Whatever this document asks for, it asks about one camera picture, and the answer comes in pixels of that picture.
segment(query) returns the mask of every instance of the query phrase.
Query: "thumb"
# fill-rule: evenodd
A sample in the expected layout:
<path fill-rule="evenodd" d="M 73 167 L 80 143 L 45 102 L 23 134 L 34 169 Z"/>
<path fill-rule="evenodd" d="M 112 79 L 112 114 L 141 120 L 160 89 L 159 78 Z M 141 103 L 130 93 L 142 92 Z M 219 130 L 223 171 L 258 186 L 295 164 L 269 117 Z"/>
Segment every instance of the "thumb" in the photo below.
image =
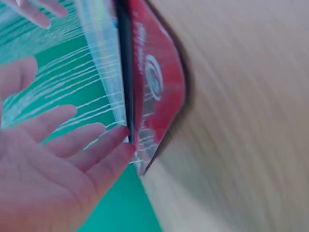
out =
<path fill-rule="evenodd" d="M 2 118 L 2 101 L 14 93 L 29 87 L 38 70 L 35 57 L 23 58 L 0 66 L 0 123 Z"/>

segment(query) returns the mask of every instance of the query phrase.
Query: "wooden surface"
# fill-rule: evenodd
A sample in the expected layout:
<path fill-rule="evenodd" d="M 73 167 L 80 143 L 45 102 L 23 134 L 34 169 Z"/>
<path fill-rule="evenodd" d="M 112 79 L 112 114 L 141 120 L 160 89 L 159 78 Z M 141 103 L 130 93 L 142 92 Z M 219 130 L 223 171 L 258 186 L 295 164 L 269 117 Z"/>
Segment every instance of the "wooden surface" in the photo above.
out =
<path fill-rule="evenodd" d="M 309 231 L 309 2 L 151 2 L 194 89 L 142 179 L 164 231 Z"/>

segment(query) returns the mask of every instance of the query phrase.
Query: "red packaging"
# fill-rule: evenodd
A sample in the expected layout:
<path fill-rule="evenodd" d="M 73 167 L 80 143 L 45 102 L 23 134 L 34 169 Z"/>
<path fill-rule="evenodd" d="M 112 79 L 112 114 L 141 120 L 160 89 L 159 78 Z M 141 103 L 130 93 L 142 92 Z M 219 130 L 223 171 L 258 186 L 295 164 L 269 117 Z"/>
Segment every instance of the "red packaging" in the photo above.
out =
<path fill-rule="evenodd" d="M 130 0 L 134 53 L 135 167 L 147 170 L 185 102 L 185 79 L 175 44 L 144 0 Z"/>

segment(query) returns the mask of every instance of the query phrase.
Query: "logo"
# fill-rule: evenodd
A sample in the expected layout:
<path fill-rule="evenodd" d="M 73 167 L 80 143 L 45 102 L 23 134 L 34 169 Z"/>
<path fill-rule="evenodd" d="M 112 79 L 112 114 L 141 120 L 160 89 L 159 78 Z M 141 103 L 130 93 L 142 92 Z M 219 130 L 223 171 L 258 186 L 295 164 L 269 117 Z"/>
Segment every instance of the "logo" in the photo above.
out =
<path fill-rule="evenodd" d="M 161 99 L 161 93 L 163 91 L 163 76 L 158 61 L 153 55 L 146 56 L 145 62 L 145 74 L 147 84 L 150 91 L 157 101 Z"/>

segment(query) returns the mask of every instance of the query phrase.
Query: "hand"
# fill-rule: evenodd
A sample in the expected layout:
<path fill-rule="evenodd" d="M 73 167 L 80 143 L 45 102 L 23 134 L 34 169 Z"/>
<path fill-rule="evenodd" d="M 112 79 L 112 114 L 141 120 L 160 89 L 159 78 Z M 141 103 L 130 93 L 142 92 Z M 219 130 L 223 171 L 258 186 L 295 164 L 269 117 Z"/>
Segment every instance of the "hand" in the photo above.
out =
<path fill-rule="evenodd" d="M 27 88 L 36 70 L 35 58 L 0 67 L 0 97 Z M 75 113 L 75 107 L 61 106 L 0 130 L 0 231 L 75 231 L 127 167 L 135 147 L 123 143 L 123 126 L 84 152 L 103 125 L 85 125 L 40 145 Z"/>
<path fill-rule="evenodd" d="M 2 0 L 8 6 L 12 7 L 16 12 L 31 21 L 32 23 L 42 27 L 50 27 L 50 19 L 39 9 L 37 9 L 28 0 Z M 37 2 L 49 10 L 55 16 L 63 18 L 67 16 L 68 11 L 62 6 L 58 0 L 37 0 Z"/>

